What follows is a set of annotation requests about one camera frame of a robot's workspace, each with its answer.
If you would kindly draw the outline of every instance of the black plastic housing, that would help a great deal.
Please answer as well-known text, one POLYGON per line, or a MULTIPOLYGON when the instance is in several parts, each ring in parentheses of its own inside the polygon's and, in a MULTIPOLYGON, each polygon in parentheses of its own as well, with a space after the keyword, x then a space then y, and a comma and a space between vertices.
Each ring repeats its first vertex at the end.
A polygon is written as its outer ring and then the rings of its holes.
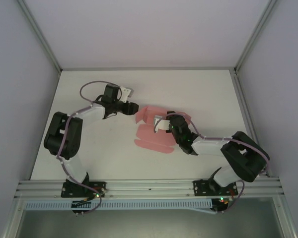
MULTIPOLYGON (((53 115, 49 129, 44 138, 44 148, 48 149, 52 155, 57 155, 61 146, 64 134, 61 130, 65 129, 68 115, 65 113, 57 112, 53 115)), ((81 131, 83 120, 80 118, 72 118, 69 124, 68 133, 66 136, 65 144, 61 152, 61 156, 69 160, 76 155, 80 146, 81 131)))
POLYGON ((188 155, 197 155, 192 148, 192 143, 198 135, 191 132, 184 117, 180 115, 170 115, 167 116, 166 119, 170 121, 169 130, 167 132, 172 133, 175 142, 180 146, 182 151, 188 155))
POLYGON ((105 108, 104 119, 111 114, 122 113, 125 115, 134 115, 138 112, 138 104, 128 101, 124 103, 117 100, 119 90, 120 87, 107 84, 104 94, 98 97, 101 98, 100 101, 98 99, 94 101, 94 103, 98 103, 105 108))
MULTIPOLYGON (((82 184, 96 189, 101 197, 105 197, 104 190, 106 189, 106 182, 104 181, 89 181, 89 175, 87 174, 82 184)), ((68 179, 63 183, 61 197, 94 197, 93 191, 82 187, 68 179)))
MULTIPOLYGON (((238 131, 233 136, 233 139, 255 147, 270 160, 268 154, 244 132, 238 131)), ((246 182, 253 182, 266 166, 266 161, 261 155, 236 142, 230 141, 222 147, 221 151, 237 176, 246 182)))

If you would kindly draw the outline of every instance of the cable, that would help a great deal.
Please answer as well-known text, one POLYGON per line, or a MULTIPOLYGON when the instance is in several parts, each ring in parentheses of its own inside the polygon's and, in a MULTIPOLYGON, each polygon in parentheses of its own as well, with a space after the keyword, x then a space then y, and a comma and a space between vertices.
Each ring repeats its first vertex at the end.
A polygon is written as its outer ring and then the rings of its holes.
POLYGON ((234 199, 234 192, 233 192, 233 190, 229 188, 229 192, 230 192, 231 198, 234 199))
POLYGON ((112 115, 110 115, 109 117, 106 117, 106 118, 104 118, 104 119, 112 118, 112 117, 114 117, 114 116, 117 116, 117 114, 118 114, 118 113, 113 113, 112 115))
POLYGON ((99 101, 99 99, 101 99, 102 96, 103 96, 102 94, 98 95, 98 97, 96 98, 96 101, 99 101))
MULTIPOLYGON (((82 90, 83 90, 84 87, 86 87, 87 85, 92 84, 92 83, 107 83, 107 84, 111 84, 111 85, 114 85, 114 86, 119 87, 119 85, 117 85, 117 84, 115 84, 115 83, 111 83, 111 82, 107 82, 107 81, 102 81, 102 80, 91 81, 91 82, 89 82, 89 83, 84 84, 83 86, 81 86, 81 88, 80 88, 80 90, 79 90, 79 95, 80 95, 81 98, 83 98, 84 100, 86 100, 86 101, 88 101, 88 102, 90 102, 90 103, 93 103, 93 101, 90 100, 90 99, 88 99, 88 98, 86 98, 86 97, 84 97, 83 94, 82 94, 82 90)), ((119 87, 119 90, 120 90, 120 98, 118 99, 118 101, 119 101, 119 100, 121 99, 121 97, 122 97, 122 91, 121 91, 120 87, 119 87)))
POLYGON ((235 206, 236 203, 237 203, 237 201, 239 200, 239 198, 242 196, 242 194, 243 194, 243 192, 244 192, 244 188, 245 188, 245 183, 244 183, 243 180, 240 180, 240 182, 242 182, 242 184, 243 184, 242 189, 241 189, 241 191, 239 192, 239 194, 238 194, 237 198, 235 199, 235 201, 233 202, 233 204, 230 205, 230 206, 225 210, 225 212, 229 211, 233 206, 235 206))
MULTIPOLYGON (((63 150, 63 147, 64 147, 64 144, 65 144, 65 141, 66 141, 66 136, 67 136, 67 133, 68 133, 68 130, 69 130, 69 125, 70 125, 70 121, 71 121, 71 119, 72 119, 74 116, 76 116, 76 115, 78 115, 78 114, 81 114, 81 113, 85 112, 86 110, 89 110, 89 109, 91 108, 91 106, 92 106, 92 105, 90 105, 89 107, 80 109, 80 110, 78 110, 77 112, 74 112, 74 113, 72 113, 72 114, 69 116, 69 118, 67 119, 66 124, 65 124, 65 129, 64 129, 63 139, 62 139, 62 142, 61 142, 59 151, 58 151, 58 153, 57 153, 57 155, 56 155, 56 158, 61 162, 61 165, 62 165, 62 168, 63 168, 65 174, 69 177, 69 179, 70 179, 71 181, 73 181, 74 183, 76 183, 76 184, 78 184, 78 185, 80 185, 80 186, 82 186, 82 187, 85 187, 85 188, 87 188, 87 189, 93 191, 93 192, 96 193, 96 195, 97 195, 97 194, 99 194, 99 192, 98 192, 96 189, 94 189, 94 188, 92 188, 92 187, 89 187, 89 186, 87 186, 87 185, 85 185, 85 184, 82 184, 82 183, 78 182, 75 178, 73 178, 73 177, 71 176, 71 174, 68 172, 67 168, 66 168, 65 165, 64 165, 63 159, 60 157, 60 155, 61 155, 61 153, 62 153, 62 150, 63 150)), ((82 215, 83 215, 83 214, 87 214, 87 213, 90 213, 90 212, 95 211, 95 210, 100 206, 100 204, 101 204, 101 196, 99 196, 99 203, 98 203, 94 208, 92 208, 92 209, 90 209, 90 210, 88 210, 88 211, 86 211, 86 212, 83 212, 82 215)))

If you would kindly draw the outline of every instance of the wire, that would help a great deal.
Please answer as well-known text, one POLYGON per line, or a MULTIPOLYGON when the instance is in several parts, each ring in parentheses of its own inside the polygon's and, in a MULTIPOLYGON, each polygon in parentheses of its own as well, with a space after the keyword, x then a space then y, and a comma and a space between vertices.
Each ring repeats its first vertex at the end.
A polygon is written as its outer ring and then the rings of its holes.
POLYGON ((98 95, 98 97, 96 98, 96 101, 99 101, 99 99, 101 99, 102 98, 102 94, 101 95, 98 95))
POLYGON ((90 99, 88 99, 88 98, 86 98, 86 97, 84 97, 83 94, 82 94, 82 90, 83 90, 84 87, 86 87, 87 85, 92 84, 92 83, 107 83, 107 84, 111 84, 111 85, 114 85, 114 86, 119 87, 119 86, 118 86, 117 84, 115 84, 115 83, 111 83, 111 82, 107 82, 107 81, 102 81, 102 80, 91 81, 91 82, 89 82, 89 83, 84 84, 83 86, 81 86, 81 88, 80 88, 80 90, 79 90, 79 95, 80 95, 81 98, 83 98, 84 100, 86 100, 86 101, 88 101, 88 102, 90 102, 90 103, 93 103, 93 101, 90 100, 90 99))
POLYGON ((86 203, 88 203, 89 201, 91 201, 91 200, 93 200, 95 197, 89 197, 89 198, 86 198, 86 199, 83 199, 83 200, 81 200, 81 201, 75 201, 75 202, 77 202, 77 203, 75 203, 75 204, 73 204, 73 207, 79 207, 79 206, 81 206, 81 205, 84 205, 84 204, 86 204, 86 203))
POLYGON ((114 117, 114 116, 117 116, 117 113, 113 113, 112 115, 110 115, 109 117, 106 117, 106 118, 104 118, 104 119, 112 118, 112 117, 114 117))

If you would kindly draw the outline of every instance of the aluminum frame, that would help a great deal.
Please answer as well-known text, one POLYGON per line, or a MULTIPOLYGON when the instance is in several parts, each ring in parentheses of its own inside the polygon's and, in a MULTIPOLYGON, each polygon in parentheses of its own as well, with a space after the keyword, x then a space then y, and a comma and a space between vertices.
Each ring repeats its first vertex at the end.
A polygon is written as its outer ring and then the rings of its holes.
POLYGON ((29 23, 30 28, 33 30, 35 35, 37 36, 37 39, 39 40, 39 43, 46 53, 46 56, 56 69, 56 71, 59 73, 59 76, 61 75, 62 69, 60 64, 58 63, 53 51, 51 50, 51 47, 49 46, 47 40, 45 39, 42 31, 40 30, 39 25, 37 24, 35 18, 33 17, 33 14, 31 13, 29 7, 27 6, 26 2, 24 0, 16 0, 16 3, 18 4, 20 10, 22 11, 23 15, 25 16, 27 22, 29 23))
POLYGON ((277 4, 279 3, 279 0, 270 0, 268 4, 266 5, 265 10, 263 11, 258 23, 256 24, 253 33, 251 37, 249 38, 241 56, 239 57, 235 69, 238 72, 241 67, 243 66, 246 58, 250 54, 251 50, 253 49, 253 46, 255 45, 257 39, 261 35, 264 27, 266 26, 268 20, 272 16, 273 11, 276 9, 277 4))
MULTIPOLYGON (((194 196, 193 181, 198 179, 146 179, 146 180, 107 180, 105 199, 197 199, 230 197, 230 194, 219 196, 194 196)), ((20 181, 15 198, 20 200, 44 200, 61 198, 62 180, 20 181)), ((242 183, 237 182, 241 190, 242 183)), ((242 198, 275 197, 283 195, 278 178, 259 177, 252 183, 245 183, 242 198)))
POLYGON ((276 215, 280 222, 281 231, 284 237, 298 238, 298 233, 292 220, 290 210, 285 196, 276 196, 273 198, 276 215))

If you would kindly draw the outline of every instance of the pink object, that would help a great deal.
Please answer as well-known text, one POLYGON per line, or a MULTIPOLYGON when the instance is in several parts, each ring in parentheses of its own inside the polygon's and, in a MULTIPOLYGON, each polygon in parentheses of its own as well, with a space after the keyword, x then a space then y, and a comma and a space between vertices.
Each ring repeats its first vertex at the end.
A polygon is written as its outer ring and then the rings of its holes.
POLYGON ((136 139, 135 144, 138 145, 139 147, 154 150, 154 151, 158 151, 158 152, 165 153, 165 154, 170 154, 174 151, 174 148, 172 148, 172 147, 153 144, 153 143, 148 143, 144 140, 137 140, 136 139))
POLYGON ((153 131, 153 125, 139 125, 136 136, 140 140, 144 140, 154 144, 159 144, 163 146, 175 145, 175 140, 171 133, 165 133, 165 130, 158 130, 158 132, 155 133, 153 131))
MULTIPOLYGON (((158 130, 157 133, 153 131, 153 119, 155 116, 166 116, 167 109, 153 107, 153 106, 146 106, 142 108, 140 111, 136 113, 136 123, 143 120, 146 124, 141 124, 138 127, 136 136, 140 139, 135 140, 135 144, 146 149, 158 151, 161 153, 171 153, 174 148, 175 140, 171 133, 165 133, 164 130, 158 130)), ((185 116, 189 115, 183 112, 178 112, 185 116)))

